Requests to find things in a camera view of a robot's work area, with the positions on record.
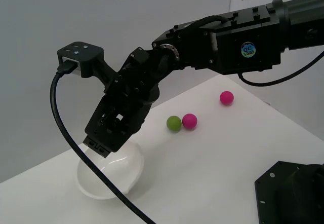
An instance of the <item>cable connector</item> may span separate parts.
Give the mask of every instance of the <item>cable connector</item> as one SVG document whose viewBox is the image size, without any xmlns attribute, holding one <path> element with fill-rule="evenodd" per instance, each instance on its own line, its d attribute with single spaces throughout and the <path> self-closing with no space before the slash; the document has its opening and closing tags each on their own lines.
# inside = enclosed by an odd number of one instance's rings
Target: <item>cable connector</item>
<svg viewBox="0 0 324 224">
<path fill-rule="evenodd" d="M 77 63 L 71 60 L 66 60 L 57 67 L 57 74 L 61 77 L 65 74 L 72 73 L 77 68 Z"/>
</svg>

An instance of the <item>metal bracket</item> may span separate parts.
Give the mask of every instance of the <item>metal bracket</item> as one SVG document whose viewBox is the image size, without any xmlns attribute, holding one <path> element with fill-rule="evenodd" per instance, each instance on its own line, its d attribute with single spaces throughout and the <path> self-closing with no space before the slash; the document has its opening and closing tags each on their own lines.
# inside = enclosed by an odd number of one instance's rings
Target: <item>metal bracket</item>
<svg viewBox="0 0 324 224">
<path fill-rule="evenodd" d="M 285 224 L 279 219 L 275 191 L 301 166 L 303 164 L 279 161 L 255 181 L 260 224 Z"/>
</svg>

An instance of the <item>screw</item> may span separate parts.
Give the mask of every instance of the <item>screw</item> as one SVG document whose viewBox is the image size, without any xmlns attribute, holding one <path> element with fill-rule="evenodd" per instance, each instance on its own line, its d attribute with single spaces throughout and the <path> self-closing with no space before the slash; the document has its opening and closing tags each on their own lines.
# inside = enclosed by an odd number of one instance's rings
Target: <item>screw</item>
<svg viewBox="0 0 324 224">
<path fill-rule="evenodd" d="M 254 15 L 253 18 L 254 18 L 255 20 L 259 20 L 259 19 L 260 19 L 260 15 L 259 15 L 259 14 Z"/>
<path fill-rule="evenodd" d="M 316 29 L 309 29 L 307 31 L 306 39 L 312 39 L 317 35 L 317 30 Z"/>
</svg>

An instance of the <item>green ball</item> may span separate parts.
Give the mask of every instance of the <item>green ball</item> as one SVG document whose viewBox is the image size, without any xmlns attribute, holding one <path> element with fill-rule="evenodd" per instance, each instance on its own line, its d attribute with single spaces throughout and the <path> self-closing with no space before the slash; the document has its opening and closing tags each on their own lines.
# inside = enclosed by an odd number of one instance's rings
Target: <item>green ball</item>
<svg viewBox="0 0 324 224">
<path fill-rule="evenodd" d="M 167 127 L 172 131 L 179 131 L 181 128 L 181 119 L 178 116 L 169 117 Z"/>
</svg>

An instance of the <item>ball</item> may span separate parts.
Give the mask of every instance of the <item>ball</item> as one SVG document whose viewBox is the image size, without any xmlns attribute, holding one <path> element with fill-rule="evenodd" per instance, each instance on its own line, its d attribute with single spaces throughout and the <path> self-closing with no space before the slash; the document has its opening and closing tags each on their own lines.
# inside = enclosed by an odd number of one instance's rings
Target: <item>ball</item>
<svg viewBox="0 0 324 224">
<path fill-rule="evenodd" d="M 182 118 L 182 124 L 186 129 L 193 129 L 197 125 L 197 117 L 193 114 L 186 114 Z"/>
<path fill-rule="evenodd" d="M 171 116 L 167 120 L 167 127 L 172 131 L 179 131 L 181 128 L 181 119 L 178 116 Z"/>
<path fill-rule="evenodd" d="M 228 105 L 231 105 L 233 103 L 234 95 L 230 91 L 224 91 L 219 96 L 219 100 L 221 101 L 221 103 L 223 105 L 228 106 Z"/>
</svg>

